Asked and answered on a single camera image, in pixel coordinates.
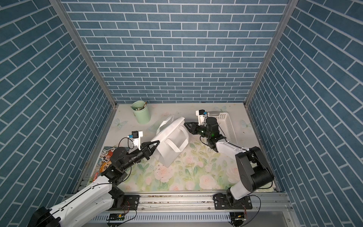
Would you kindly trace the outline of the white insulated delivery bag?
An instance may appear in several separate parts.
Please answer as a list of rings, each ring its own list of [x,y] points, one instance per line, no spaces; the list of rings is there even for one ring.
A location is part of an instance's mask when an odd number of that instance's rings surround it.
[[[185,118],[169,116],[161,122],[152,141],[159,141],[152,157],[169,167],[189,144],[189,133],[184,126]]]

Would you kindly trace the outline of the white plastic basket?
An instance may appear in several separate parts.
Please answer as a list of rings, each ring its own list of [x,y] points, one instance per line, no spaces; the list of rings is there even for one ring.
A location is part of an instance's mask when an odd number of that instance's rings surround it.
[[[220,126],[221,133],[226,137],[226,139],[233,143],[237,144],[237,138],[234,132],[234,128],[227,112],[209,112],[208,117],[214,117],[217,119],[217,122]]]

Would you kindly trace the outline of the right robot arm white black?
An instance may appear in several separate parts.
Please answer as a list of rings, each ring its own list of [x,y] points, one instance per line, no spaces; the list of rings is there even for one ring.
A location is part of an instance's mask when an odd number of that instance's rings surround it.
[[[243,148],[227,141],[220,133],[216,118],[207,117],[204,124],[187,122],[184,126],[192,135],[205,138],[210,149],[236,160],[238,181],[222,196],[229,208],[245,207],[244,201],[251,193],[274,181],[273,171],[262,150],[259,147]]]

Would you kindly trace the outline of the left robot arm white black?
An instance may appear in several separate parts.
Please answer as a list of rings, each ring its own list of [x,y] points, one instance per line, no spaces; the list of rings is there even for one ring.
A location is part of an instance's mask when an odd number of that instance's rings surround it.
[[[159,141],[144,142],[132,152],[125,147],[116,148],[110,158],[111,164],[94,182],[49,209],[36,210],[28,226],[81,227],[112,206],[122,207],[124,192],[118,185],[126,179],[126,171],[142,159],[149,160],[159,144]]]

